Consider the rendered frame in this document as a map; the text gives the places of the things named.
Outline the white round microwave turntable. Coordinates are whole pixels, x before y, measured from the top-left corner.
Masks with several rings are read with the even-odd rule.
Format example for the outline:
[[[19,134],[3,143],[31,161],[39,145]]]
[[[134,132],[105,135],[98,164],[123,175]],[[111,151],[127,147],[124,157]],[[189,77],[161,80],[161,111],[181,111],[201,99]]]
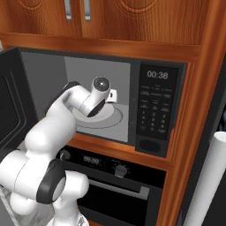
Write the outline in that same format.
[[[103,129],[118,125],[123,119],[128,120],[129,107],[123,104],[106,103],[94,117],[85,117],[74,109],[72,114],[77,119],[77,126],[88,129]]]

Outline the black microwave oven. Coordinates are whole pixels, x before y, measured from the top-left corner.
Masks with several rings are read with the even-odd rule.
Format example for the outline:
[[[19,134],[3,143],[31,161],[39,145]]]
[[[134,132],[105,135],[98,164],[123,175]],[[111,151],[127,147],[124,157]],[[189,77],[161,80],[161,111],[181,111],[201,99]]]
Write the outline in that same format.
[[[86,135],[135,147],[160,157],[167,155],[185,78],[185,63],[101,56],[40,49],[20,51],[38,117],[71,82],[90,89],[93,79],[109,80],[107,103],[129,107],[128,120],[103,129],[77,126]]]

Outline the black microwave door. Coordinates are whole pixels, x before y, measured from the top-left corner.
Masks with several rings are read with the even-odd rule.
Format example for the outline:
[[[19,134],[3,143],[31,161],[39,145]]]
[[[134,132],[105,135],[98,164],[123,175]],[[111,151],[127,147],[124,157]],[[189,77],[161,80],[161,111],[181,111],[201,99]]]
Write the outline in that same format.
[[[19,48],[0,52],[0,149],[16,148],[38,122]]]

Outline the black fridge door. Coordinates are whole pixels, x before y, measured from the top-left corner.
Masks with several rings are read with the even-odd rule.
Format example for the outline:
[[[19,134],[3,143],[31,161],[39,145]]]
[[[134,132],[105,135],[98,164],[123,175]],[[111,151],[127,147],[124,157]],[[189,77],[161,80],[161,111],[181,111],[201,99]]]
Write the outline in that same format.
[[[212,101],[208,110],[207,119],[201,134],[200,143],[196,152],[192,170],[189,176],[189,180],[185,189],[185,195],[182,200],[181,207],[179,209],[177,223],[175,226],[183,226],[187,211],[192,201],[192,196],[195,191],[195,187],[200,177],[207,151],[210,145],[210,141],[215,132],[219,129],[219,123],[222,118],[222,114],[226,108],[226,54],[222,61],[221,70],[219,72],[218,80],[215,86],[215,91],[212,97]]]

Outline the black oven knob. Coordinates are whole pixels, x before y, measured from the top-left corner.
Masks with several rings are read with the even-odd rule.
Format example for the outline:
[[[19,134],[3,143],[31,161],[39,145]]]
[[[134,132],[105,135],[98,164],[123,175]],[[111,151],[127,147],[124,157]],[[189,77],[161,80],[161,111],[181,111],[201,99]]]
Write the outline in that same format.
[[[60,152],[60,160],[67,161],[71,158],[71,154],[67,150],[62,150]]]
[[[117,165],[115,168],[115,175],[123,178],[127,174],[127,168],[123,165]]]

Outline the black built-in oven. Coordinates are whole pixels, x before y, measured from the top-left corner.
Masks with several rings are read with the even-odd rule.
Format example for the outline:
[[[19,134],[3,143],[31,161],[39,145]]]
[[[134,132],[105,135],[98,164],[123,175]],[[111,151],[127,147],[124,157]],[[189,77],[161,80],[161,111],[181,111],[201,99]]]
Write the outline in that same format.
[[[62,161],[64,168],[83,173],[87,175],[88,179],[91,177],[111,185],[128,185],[133,187],[136,184],[143,184],[163,189],[166,177],[166,172],[163,170],[148,168],[137,163],[69,146],[63,147],[58,152],[58,159],[60,159],[60,152],[62,150],[67,150],[71,154],[69,160]],[[115,175],[117,165],[123,165],[127,168],[127,174],[123,178]]]

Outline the black oven door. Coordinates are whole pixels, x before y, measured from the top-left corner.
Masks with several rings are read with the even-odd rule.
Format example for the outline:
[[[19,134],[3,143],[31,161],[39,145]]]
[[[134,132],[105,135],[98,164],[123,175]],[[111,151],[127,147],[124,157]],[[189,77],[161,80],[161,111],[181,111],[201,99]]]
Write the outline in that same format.
[[[141,186],[147,187],[148,199],[140,200],[89,184],[87,194],[78,199],[81,213],[88,220],[102,226],[156,226],[162,197],[161,188],[143,184],[133,187],[114,186],[134,192],[138,192]]]

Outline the wooden cupboard door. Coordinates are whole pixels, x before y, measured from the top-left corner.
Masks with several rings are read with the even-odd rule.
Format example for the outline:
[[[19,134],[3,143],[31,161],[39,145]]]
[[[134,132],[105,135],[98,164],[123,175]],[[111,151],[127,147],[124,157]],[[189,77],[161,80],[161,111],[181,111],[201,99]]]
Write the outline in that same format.
[[[86,38],[200,44],[210,0],[90,0],[91,21],[85,21],[79,0],[82,33]]]
[[[72,21],[64,0],[0,0],[0,33],[81,37],[79,0],[71,0]]]

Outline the wooden appliance cabinet frame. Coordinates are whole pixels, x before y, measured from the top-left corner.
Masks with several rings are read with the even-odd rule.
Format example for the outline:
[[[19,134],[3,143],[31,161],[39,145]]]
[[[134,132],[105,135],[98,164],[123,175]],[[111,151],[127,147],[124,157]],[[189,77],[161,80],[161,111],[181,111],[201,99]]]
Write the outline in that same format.
[[[189,174],[226,53],[226,0],[210,0],[198,45],[123,41],[44,34],[0,33],[4,48],[27,47],[111,57],[167,60],[187,65],[175,127],[165,157],[142,154],[117,142],[77,134],[74,147],[165,170],[166,182],[156,226],[175,226]]]

